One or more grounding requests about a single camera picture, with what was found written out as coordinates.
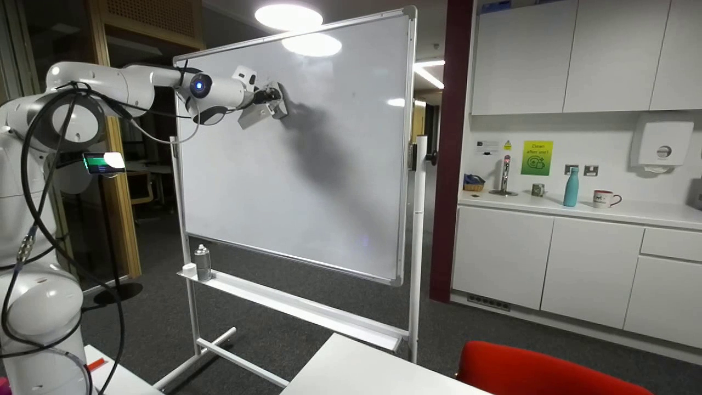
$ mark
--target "cable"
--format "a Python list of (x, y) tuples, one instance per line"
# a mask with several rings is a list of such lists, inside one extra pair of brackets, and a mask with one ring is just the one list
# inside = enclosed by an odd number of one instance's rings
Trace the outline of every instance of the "cable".
[[(132, 120), (132, 114), (128, 114), (124, 107), (114, 107), (114, 110), (116, 110), (120, 116)], [(109, 215), (105, 215), (105, 234), (107, 234), (107, 239), (112, 239)], [(112, 258), (109, 262), (112, 262), (112, 275), (114, 275), (114, 298), (116, 298), (116, 312), (119, 312), (119, 349), (116, 349), (116, 357), (114, 357), (112, 371), (109, 371), (103, 389), (98, 391), (101, 395), (105, 393), (105, 389), (109, 386), (109, 382), (112, 382), (112, 377), (114, 377), (114, 374), (116, 374), (116, 368), (119, 368), (119, 362), (120, 362), (120, 358), (124, 358), (124, 352), (126, 352), (126, 335), (128, 335), (128, 330), (126, 330), (124, 298), (120, 298), (120, 282), (119, 282), (119, 269), (116, 269), (116, 256), (114, 256), (112, 244), (109, 244), (107, 248), (109, 248), (109, 258)]]
[(82, 358), (73, 357), (71, 352), (60, 352), (60, 349), (49, 349), (49, 354), (62, 357), (67, 360), (71, 360), (83, 375), (85, 382), (85, 395), (93, 395), (93, 375), (90, 369), (82, 362)]
[[(63, 139), (67, 139), (67, 132), (68, 132), (68, 123), (71, 123), (71, 114), (73, 114), (73, 110), (74, 110), (74, 103), (78, 103), (78, 98), (73, 98), (71, 107), (68, 107), (68, 113), (67, 113), (67, 116), (63, 116), (63, 123), (62, 123), (62, 131), (60, 131), (57, 151), (60, 151), (60, 146), (62, 146)], [(27, 151), (28, 146), (30, 146), (30, 136), (27, 135), (27, 140), (23, 143), (23, 155)], [(42, 211), (44, 211), (44, 205), (46, 205), (46, 195), (49, 195), (50, 183), (52, 183), (52, 167), (49, 170), (49, 176), (46, 176), (46, 183), (44, 183), (44, 189), (42, 189), (39, 211), (38, 211), (39, 218), (42, 218)], [(42, 349), (42, 348), (44, 348), (42, 343), (36, 343), (36, 341), (30, 341), (30, 338), (23, 338), (19, 335), (14, 335), (14, 330), (12, 330), (12, 326), (10, 326), (10, 302), (12, 302), (12, 297), (14, 297), (14, 287), (16, 287), (16, 283), (18, 283), (18, 276), (19, 276), (19, 270), (23, 270), (23, 267), (24, 267), (24, 260), (27, 260), (27, 256), (34, 250), (36, 234), (38, 234), (38, 223), (30, 224), (30, 229), (28, 229), (28, 234), (27, 234), (27, 238), (24, 238), (23, 250), (19, 250), (19, 256), (18, 256), (18, 267), (14, 269), (14, 276), (12, 276), (12, 282), (10, 282), (6, 292), (5, 292), (3, 312), (0, 312), (0, 314), (3, 314), (0, 323), (3, 323), (3, 332), (5, 332), (12, 341), (23, 343), (23, 346), (30, 346), (30, 348), (36, 348), (36, 349)]]
[(114, 105), (129, 107), (129, 110), (139, 110), (139, 113), (145, 113), (145, 114), (164, 116), (164, 120), (194, 120), (194, 116), (182, 116), (182, 114), (171, 114), (171, 113), (158, 113), (158, 110), (151, 110), (151, 107), (139, 107), (139, 105), (135, 105), (135, 103), (126, 103), (126, 102), (109, 100), (109, 98), (93, 90), (93, 88), (90, 88), (87, 83), (83, 83), (83, 82), (71, 82), (71, 83), (67, 83), (67, 87), (60, 87), (57, 90), (83, 90), (83, 93), (87, 93), (90, 98), (98, 98), (98, 100), (109, 102), (109, 103), (114, 103)]
[[(171, 146), (169, 140), (162, 140), (162, 139), (150, 135), (148, 131), (142, 131), (142, 128), (137, 123), (137, 120), (129, 120), (129, 125), (137, 128), (142, 136), (148, 136), (150, 140), (153, 140), (153, 143), (158, 143), (158, 146)], [(184, 146), (184, 143), (194, 140), (194, 139), (197, 136), (197, 132), (199, 132), (199, 123), (196, 123), (196, 131), (194, 131), (192, 136), (186, 136), (186, 139), (182, 139), (182, 140), (176, 140), (176, 146)]]
[(16, 352), (16, 354), (0, 354), (0, 360), (30, 357), (30, 354), (39, 354), (39, 352), (52, 349), (52, 348), (67, 343), (82, 327), (82, 323), (83, 320), (78, 320), (71, 332), (67, 332), (60, 341), (56, 341), (50, 346), (42, 346), (39, 349), (24, 349), (24, 352)]
[[(52, 105), (71, 95), (90, 95), (87, 90), (83, 88), (71, 88), (71, 90), (62, 90), (57, 98), (49, 100), (44, 103), (44, 107), (36, 114), (36, 121), (42, 121), (42, 116), (52, 110)], [(24, 136), (24, 143), (23, 143), (23, 156), (19, 156), (19, 185), (23, 185), (23, 197), (24, 197), (24, 205), (34, 218), (34, 223), (38, 224), (39, 234), (44, 236), (44, 239), (67, 260), (67, 262), (73, 262), (73, 258), (62, 248), (62, 244), (50, 236), (50, 230), (46, 229), (44, 219), (42, 219), (42, 213), (38, 211), (36, 202), (34, 202), (34, 195), (30, 195), (30, 188), (28, 188), (28, 170), (27, 170), (27, 162), (28, 162), (28, 147), (30, 147), (30, 139), (36, 135), (36, 123), (27, 131), (27, 136)], [(109, 286), (105, 286), (101, 279), (93, 276), (90, 272), (85, 272), (82, 267), (74, 267), (78, 269), (78, 275), (85, 282), (94, 282), (96, 286), (101, 286), (103, 290), (107, 290)]]
[[(42, 250), (39, 256), (36, 256), (36, 258), (27, 260), (27, 262), (24, 262), (24, 267), (39, 262), (42, 258), (50, 256), (52, 250), (56, 250), (52, 246), (50, 246), (50, 248), (46, 248), (46, 250)], [(18, 264), (0, 267), (0, 272), (3, 272), (3, 270), (14, 270), (16, 267), (18, 267)]]

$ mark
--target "cup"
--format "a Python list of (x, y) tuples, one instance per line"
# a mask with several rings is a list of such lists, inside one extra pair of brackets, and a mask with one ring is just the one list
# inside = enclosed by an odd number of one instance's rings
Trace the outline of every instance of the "cup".
[(611, 210), (611, 206), (617, 206), (622, 205), (623, 197), (614, 191), (608, 191), (608, 189), (594, 189), (593, 193), (593, 206), (594, 210)]

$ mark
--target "whiteboard stand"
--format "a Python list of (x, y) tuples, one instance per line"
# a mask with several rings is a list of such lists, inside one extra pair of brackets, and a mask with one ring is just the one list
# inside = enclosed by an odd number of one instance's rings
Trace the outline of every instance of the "whiteboard stand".
[(424, 253), (424, 202), (426, 202), (426, 151), (427, 151), (427, 139), (421, 136), (414, 140), (414, 189), (412, 189), (412, 253), (410, 253), (410, 312), (408, 312), (408, 330), (397, 330), (385, 323), (375, 323), (364, 317), (355, 317), (342, 310), (334, 310), (308, 298), (299, 298), (295, 295), (285, 295), (260, 283), (250, 283), (245, 279), (211, 270), (211, 279), (197, 282), (197, 270), (192, 264), (192, 239), (184, 230), (184, 211), (182, 211), (182, 174), (181, 174), (181, 160), (179, 160), (179, 147), (176, 139), (171, 139), (171, 160), (173, 160), (173, 185), (176, 185), (176, 205), (179, 205), (179, 223), (181, 223), (181, 242), (182, 242), (182, 260), (184, 267), (179, 272), (186, 283), (186, 298), (189, 298), (189, 320), (192, 320), (192, 335), (194, 335), (194, 357), (184, 360), (181, 368), (176, 368), (171, 374), (168, 374), (162, 381), (158, 381), (153, 386), (162, 393), (171, 393), (176, 386), (186, 382), (192, 375), (202, 371), (213, 358), (228, 360), (282, 389), (285, 389), (289, 382), (285, 377), (278, 377), (226, 349), (221, 349), (221, 343), (232, 338), (237, 335), (236, 327), (223, 332), (216, 341), (199, 338), (199, 323), (197, 323), (197, 305), (194, 298), (194, 283), (226, 292), (230, 297), (278, 310), (287, 317), (313, 323), (318, 327), (328, 327), (335, 335), (345, 335), (357, 341), (364, 341), (368, 346), (383, 348), (386, 352), (397, 352), (402, 341), (408, 341), (410, 358), (417, 362), (420, 358), (420, 307), (421, 307), (421, 253)]

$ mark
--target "paper towel dispenser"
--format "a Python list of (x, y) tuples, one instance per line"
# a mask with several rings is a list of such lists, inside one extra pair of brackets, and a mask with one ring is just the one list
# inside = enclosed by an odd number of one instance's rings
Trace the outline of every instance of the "paper towel dispenser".
[(640, 121), (633, 140), (633, 170), (670, 174), (687, 158), (691, 121)]

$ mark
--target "white cabinet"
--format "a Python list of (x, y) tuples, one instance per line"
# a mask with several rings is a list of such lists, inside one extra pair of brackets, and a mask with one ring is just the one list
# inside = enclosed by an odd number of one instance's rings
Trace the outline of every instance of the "white cabinet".
[(640, 258), (625, 330), (702, 348), (702, 264)]
[(652, 110), (702, 107), (702, 3), (671, 0)]
[(562, 113), (578, 0), (479, 18), (472, 114)]
[(556, 219), (542, 310), (623, 327), (644, 229)]
[(648, 229), (640, 253), (653, 258), (702, 262), (702, 234)]
[(648, 110), (667, 11), (670, 0), (579, 0), (564, 113)]
[(538, 310), (550, 229), (545, 215), (460, 206), (452, 287)]

